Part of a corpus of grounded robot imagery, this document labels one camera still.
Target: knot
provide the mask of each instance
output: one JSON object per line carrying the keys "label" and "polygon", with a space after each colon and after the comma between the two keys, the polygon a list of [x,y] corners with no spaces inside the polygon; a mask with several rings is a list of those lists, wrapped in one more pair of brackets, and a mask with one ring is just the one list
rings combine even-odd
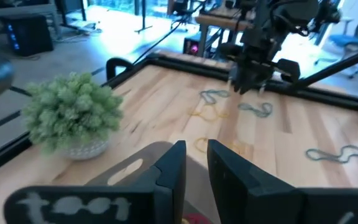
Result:
{"label": "knot", "polygon": [[239,110],[252,111],[257,117],[267,118],[273,113],[273,105],[271,103],[262,103],[261,110],[254,108],[248,103],[240,103],[238,106]]}

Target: computer tower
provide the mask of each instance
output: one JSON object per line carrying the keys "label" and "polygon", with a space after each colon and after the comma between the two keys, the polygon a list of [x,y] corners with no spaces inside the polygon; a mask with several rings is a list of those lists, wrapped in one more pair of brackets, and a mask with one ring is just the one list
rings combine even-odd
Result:
{"label": "computer tower", "polygon": [[[201,38],[201,33],[197,33],[195,35],[186,37],[183,43],[183,53],[197,56],[199,45],[200,45],[200,38]],[[207,36],[207,41],[205,44],[206,48],[204,52],[204,56],[206,58],[211,58],[213,56],[212,46],[211,46],[212,44],[209,43],[210,39],[211,36]]]}
{"label": "computer tower", "polygon": [[21,57],[53,51],[47,18],[38,14],[0,17],[13,52]]}

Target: string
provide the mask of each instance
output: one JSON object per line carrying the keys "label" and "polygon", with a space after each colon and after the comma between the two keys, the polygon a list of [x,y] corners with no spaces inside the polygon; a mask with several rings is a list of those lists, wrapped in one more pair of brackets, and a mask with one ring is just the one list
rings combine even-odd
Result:
{"label": "string", "polygon": [[[358,152],[353,152],[352,154],[348,155],[347,159],[341,160],[341,157],[344,155],[346,149],[354,149],[354,150],[358,151],[358,146],[354,146],[351,144],[343,146],[341,148],[341,153],[338,156],[334,155],[334,154],[330,154],[328,152],[324,152],[320,149],[308,149],[308,150],[306,150],[305,154],[306,154],[306,157],[311,159],[312,161],[327,160],[327,161],[331,161],[331,162],[337,162],[340,164],[346,164],[350,161],[351,157],[358,157]],[[311,152],[315,152],[315,153],[319,154],[320,157],[311,156],[310,155]]]}
{"label": "string", "polygon": [[[216,115],[214,118],[207,118],[203,115],[207,106],[212,107],[212,109]],[[219,118],[228,118],[229,117],[229,114],[227,114],[227,113],[219,113],[218,109],[215,107],[214,104],[205,104],[205,105],[203,105],[203,107],[201,108],[200,111],[195,111],[195,110],[189,111],[189,115],[199,116],[200,118],[202,118],[203,120],[205,120],[207,122],[214,122],[214,121],[217,121]]]}
{"label": "string", "polygon": [[262,103],[261,110],[254,108],[248,103],[240,103],[237,107],[239,110],[252,111],[259,118],[267,118],[273,113],[273,105],[271,103]]}
{"label": "string", "polygon": [[206,104],[216,104],[216,99],[211,96],[212,94],[218,95],[222,98],[228,98],[230,93],[227,90],[204,90],[200,92],[200,97],[205,100]]}
{"label": "string", "polygon": [[[202,148],[198,147],[198,145],[200,144],[200,141],[203,141],[204,143],[207,143],[208,142],[208,138],[204,138],[204,137],[201,137],[201,138],[198,138],[194,141],[193,145],[194,147],[199,150],[200,152],[203,152],[203,153],[206,153],[206,151],[202,150]],[[232,143],[229,145],[229,147],[231,150],[235,151],[235,152],[239,152],[240,151],[240,147],[237,146],[236,144]]]}
{"label": "string", "polygon": [[[215,104],[217,103],[216,99],[211,96],[212,94],[218,95],[222,98],[227,98],[230,96],[230,93],[227,90],[204,90],[200,92],[200,97],[204,99],[205,104],[201,108],[200,111],[190,111],[189,115],[191,116],[199,116],[203,120],[207,122],[214,122],[217,121],[219,118],[228,118],[229,114],[227,113],[220,113],[218,109],[216,108]],[[214,114],[216,115],[214,118],[207,118],[203,115],[203,113],[206,110],[206,107],[210,106],[212,107]]]}

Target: floor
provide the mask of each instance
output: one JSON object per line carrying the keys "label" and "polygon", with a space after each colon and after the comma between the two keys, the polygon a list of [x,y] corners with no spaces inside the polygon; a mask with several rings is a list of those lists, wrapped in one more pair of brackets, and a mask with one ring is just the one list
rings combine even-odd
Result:
{"label": "floor", "polygon": [[[56,42],[54,51],[33,58],[36,60],[23,60],[13,56],[7,47],[6,38],[4,35],[0,35],[0,54],[11,59],[16,71],[13,85],[18,88],[25,88],[26,84],[30,82],[40,83],[51,80],[56,75],[68,75],[70,72],[96,73],[95,82],[102,84],[106,81],[103,69],[107,59],[122,57],[133,62],[151,44],[164,36],[170,28],[168,19],[148,17],[146,25],[153,25],[153,27],[137,34],[134,31],[140,28],[141,17],[123,12],[108,11],[102,7],[93,7],[92,10],[89,10],[88,19],[98,21],[98,27],[103,32]],[[183,27],[180,27],[161,42],[156,49],[181,52],[183,39],[198,30],[196,26],[189,26],[189,29],[189,32],[185,32]],[[76,35],[70,29],[63,29],[63,33],[65,38]],[[323,63],[316,67],[313,65],[313,61],[320,54],[326,55],[311,46],[307,40],[291,36],[284,43],[283,50],[277,55],[277,58],[285,57],[298,61],[303,76],[308,76],[327,66]],[[335,74],[322,82],[339,86],[345,89],[348,94],[358,96],[358,77],[349,80],[346,77],[346,72]],[[6,91],[0,96],[0,119],[19,111],[28,100],[26,96],[13,91]],[[0,127],[0,147],[24,132],[21,116],[2,125]]]}

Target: green string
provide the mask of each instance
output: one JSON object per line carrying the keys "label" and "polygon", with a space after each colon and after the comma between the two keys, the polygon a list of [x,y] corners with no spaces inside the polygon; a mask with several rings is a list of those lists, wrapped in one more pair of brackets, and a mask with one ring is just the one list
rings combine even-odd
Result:
{"label": "green string", "polygon": [[243,111],[252,111],[259,118],[267,118],[273,113],[273,105],[271,103],[262,103],[261,110],[254,108],[248,103],[240,103],[237,107]]}
{"label": "green string", "polygon": [[200,92],[200,97],[205,100],[206,104],[216,104],[217,101],[213,96],[211,96],[212,94],[223,98],[230,96],[230,93],[227,90],[204,90]]}
{"label": "green string", "polygon": [[[331,162],[337,162],[340,164],[346,164],[350,161],[351,157],[358,157],[358,152],[354,152],[352,154],[350,154],[345,160],[341,160],[341,157],[344,155],[345,150],[346,149],[354,149],[356,151],[358,151],[358,146],[354,146],[354,145],[346,145],[344,147],[341,148],[341,153],[340,155],[334,155],[334,154],[330,154],[328,152],[324,152],[320,149],[308,149],[306,150],[306,157],[311,159],[312,161],[320,161],[320,160],[327,160],[327,161],[331,161]],[[320,157],[313,157],[312,155],[310,155],[311,152],[315,152],[317,154],[320,155]]]}

